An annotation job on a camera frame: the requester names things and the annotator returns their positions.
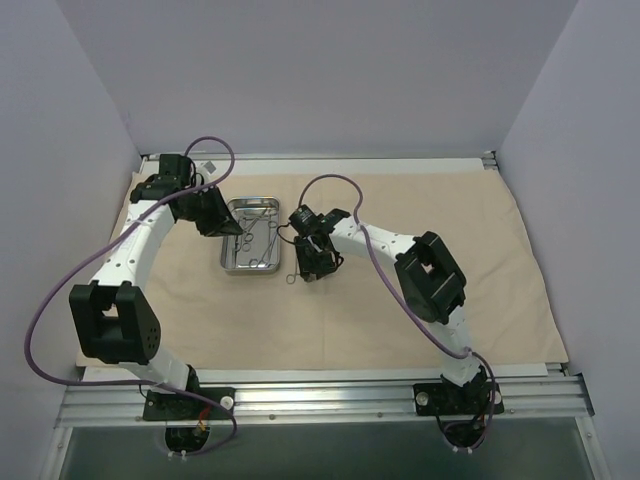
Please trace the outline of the steel forceps with ring handles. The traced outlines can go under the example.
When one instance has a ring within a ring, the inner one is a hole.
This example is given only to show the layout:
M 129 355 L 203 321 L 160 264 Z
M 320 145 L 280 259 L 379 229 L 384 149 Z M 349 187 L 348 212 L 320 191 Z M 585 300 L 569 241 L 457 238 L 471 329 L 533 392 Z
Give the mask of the steel forceps with ring handles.
M 286 283 L 288 285 L 293 285 L 296 281 L 301 277 L 301 274 L 298 271 L 294 271 L 286 276 Z

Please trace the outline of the steel instrument tray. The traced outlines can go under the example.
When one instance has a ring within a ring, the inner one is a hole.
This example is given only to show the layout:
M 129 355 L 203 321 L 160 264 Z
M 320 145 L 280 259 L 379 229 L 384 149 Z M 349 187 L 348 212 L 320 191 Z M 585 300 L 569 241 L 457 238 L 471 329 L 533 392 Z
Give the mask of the steel instrument tray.
M 266 218 L 274 217 L 280 225 L 280 201 L 276 197 L 271 196 L 246 196 L 232 198 L 227 206 L 240 225 L 239 218 L 242 216 L 258 215 Z M 233 244 L 236 236 L 227 236 L 223 238 L 220 254 L 220 264 L 228 274 L 237 275 L 261 275 L 276 272 L 280 266 L 280 238 L 279 238 L 279 264 L 275 270 L 268 272 L 258 272 L 248 267 L 248 252 L 233 252 Z

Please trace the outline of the beige cloth kit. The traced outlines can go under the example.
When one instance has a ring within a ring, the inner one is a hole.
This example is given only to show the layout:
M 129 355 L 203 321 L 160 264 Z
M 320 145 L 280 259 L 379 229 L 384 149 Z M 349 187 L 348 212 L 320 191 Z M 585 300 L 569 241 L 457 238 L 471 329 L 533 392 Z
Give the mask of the beige cloth kit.
M 463 271 L 471 345 L 492 366 L 564 363 L 542 273 L 517 204 L 494 171 L 355 175 L 233 175 L 225 198 L 273 196 L 284 214 L 357 211 L 392 232 L 437 233 Z M 232 275 L 221 242 L 180 222 L 164 239 L 144 293 L 162 343 L 197 368 L 353 370 L 435 368 L 440 351 L 394 300 L 372 263 L 347 256 L 333 275 L 288 284 L 295 254 L 279 269 Z

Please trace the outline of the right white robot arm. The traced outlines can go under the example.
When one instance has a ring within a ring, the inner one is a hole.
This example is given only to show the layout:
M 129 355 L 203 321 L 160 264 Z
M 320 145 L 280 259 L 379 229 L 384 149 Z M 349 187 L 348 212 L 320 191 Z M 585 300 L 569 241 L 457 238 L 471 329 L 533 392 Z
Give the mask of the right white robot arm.
M 341 209 L 324 215 L 306 205 L 288 221 L 296 232 L 304 281 L 335 273 L 346 255 L 370 260 L 396 302 L 442 353 L 447 406 L 464 413 L 479 402 L 475 382 L 486 379 L 488 369 L 471 348 L 464 312 L 466 277 L 441 237 L 431 231 L 421 236 L 394 233 L 358 222 Z

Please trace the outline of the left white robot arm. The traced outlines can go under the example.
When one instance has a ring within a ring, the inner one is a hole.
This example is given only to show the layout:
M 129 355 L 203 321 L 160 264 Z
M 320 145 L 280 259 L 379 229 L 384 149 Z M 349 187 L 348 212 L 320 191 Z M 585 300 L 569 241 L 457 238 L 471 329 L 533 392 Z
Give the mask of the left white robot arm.
M 189 157 L 162 155 L 158 172 L 130 194 L 118 244 L 90 283 L 74 286 L 69 295 L 83 355 L 125 368 L 155 387 L 168 386 L 165 405 L 179 419 L 200 411 L 199 381 L 193 367 L 162 346 L 161 325 L 144 288 L 178 221 L 193 223 L 204 237 L 242 234 L 220 189 L 204 180 Z

